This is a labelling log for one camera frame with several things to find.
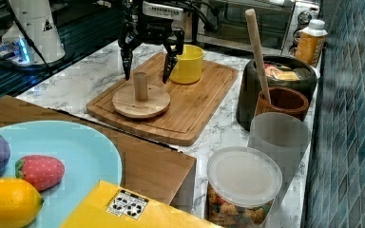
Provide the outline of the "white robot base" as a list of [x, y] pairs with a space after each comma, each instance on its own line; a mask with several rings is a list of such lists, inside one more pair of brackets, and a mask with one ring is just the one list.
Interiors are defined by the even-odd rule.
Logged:
[[38, 66], [62, 59], [66, 52], [55, 27], [49, 0], [9, 0], [10, 9], [20, 23], [13, 23], [3, 35], [16, 52], [10, 61], [25, 66]]

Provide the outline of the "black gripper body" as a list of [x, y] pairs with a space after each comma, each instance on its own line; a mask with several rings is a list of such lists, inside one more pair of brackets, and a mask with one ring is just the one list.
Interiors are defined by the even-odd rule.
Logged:
[[118, 39], [123, 55], [140, 44], [164, 45], [169, 55], [183, 53], [184, 30], [173, 27], [183, 19], [183, 9], [157, 0], [124, 0], [125, 19]]

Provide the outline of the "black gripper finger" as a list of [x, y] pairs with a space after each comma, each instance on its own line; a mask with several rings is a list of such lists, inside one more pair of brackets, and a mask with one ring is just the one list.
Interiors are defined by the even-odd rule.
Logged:
[[162, 81], [165, 84], [167, 82], [167, 80], [169, 79], [173, 68], [178, 63], [179, 52], [176, 48], [173, 48], [170, 45], [165, 45], [164, 47], [166, 49], [166, 55], [164, 58]]
[[125, 79], [128, 81], [130, 78], [130, 70], [133, 58], [132, 49], [127, 46], [121, 47], [122, 64], [125, 73]]

